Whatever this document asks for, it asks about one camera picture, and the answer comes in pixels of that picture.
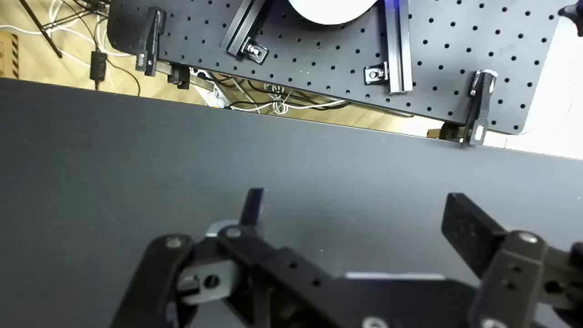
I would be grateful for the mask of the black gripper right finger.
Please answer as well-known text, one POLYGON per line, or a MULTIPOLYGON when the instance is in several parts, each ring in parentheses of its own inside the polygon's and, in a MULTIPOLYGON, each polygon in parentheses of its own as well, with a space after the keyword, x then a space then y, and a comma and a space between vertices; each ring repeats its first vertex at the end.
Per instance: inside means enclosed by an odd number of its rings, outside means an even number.
POLYGON ((504 230, 464 194, 448 194, 441 234, 479 279, 470 328, 535 328, 546 305, 583 328, 583 243, 568 252, 526 230, 504 230))

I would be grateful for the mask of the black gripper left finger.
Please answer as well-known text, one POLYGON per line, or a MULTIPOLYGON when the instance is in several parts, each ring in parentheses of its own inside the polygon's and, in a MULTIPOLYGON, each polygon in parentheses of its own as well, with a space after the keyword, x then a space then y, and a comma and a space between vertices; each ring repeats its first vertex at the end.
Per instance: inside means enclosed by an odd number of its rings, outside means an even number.
POLYGON ((236 221, 213 223, 202 241, 184 234, 153 239, 131 276, 111 328, 185 328, 200 305, 224 301, 242 285, 242 270, 218 236, 257 228, 262 188, 246 194, 236 221))

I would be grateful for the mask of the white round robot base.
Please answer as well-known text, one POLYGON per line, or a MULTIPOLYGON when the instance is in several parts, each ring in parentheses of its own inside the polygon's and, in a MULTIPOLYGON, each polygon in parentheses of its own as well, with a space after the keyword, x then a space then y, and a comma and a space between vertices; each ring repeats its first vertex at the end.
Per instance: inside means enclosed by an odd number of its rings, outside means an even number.
POLYGON ((311 24, 340 26, 357 21, 377 0, 287 0, 291 10, 311 24))

